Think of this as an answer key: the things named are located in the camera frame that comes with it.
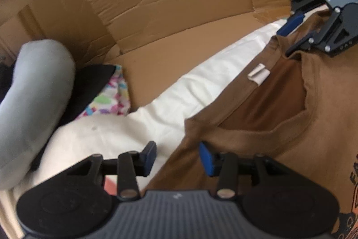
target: white sheet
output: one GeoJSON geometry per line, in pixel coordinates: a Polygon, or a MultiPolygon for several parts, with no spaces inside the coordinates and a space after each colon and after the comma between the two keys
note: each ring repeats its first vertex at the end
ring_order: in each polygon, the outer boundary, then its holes
{"type": "Polygon", "coordinates": [[[139,187],[145,187],[184,137],[184,120],[213,102],[284,23],[279,20],[266,25],[223,49],[135,113],[126,117],[85,117],[58,129],[39,169],[29,173],[14,189],[0,192],[0,223],[10,239],[22,236],[15,216],[19,196],[94,153],[101,153],[105,159],[116,158],[125,151],[141,151],[148,141],[154,140],[158,156],[151,175],[138,178],[139,187]]]}

